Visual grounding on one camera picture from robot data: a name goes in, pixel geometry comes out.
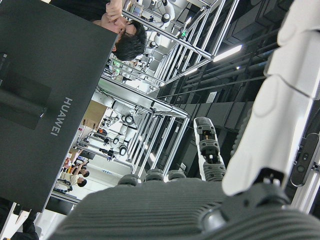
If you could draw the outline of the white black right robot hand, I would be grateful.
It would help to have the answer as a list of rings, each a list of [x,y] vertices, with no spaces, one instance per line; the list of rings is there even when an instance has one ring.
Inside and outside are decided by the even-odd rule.
[[[53,240],[317,240],[320,222],[284,193],[320,89],[320,3],[295,0],[226,172],[126,182],[87,195]]]

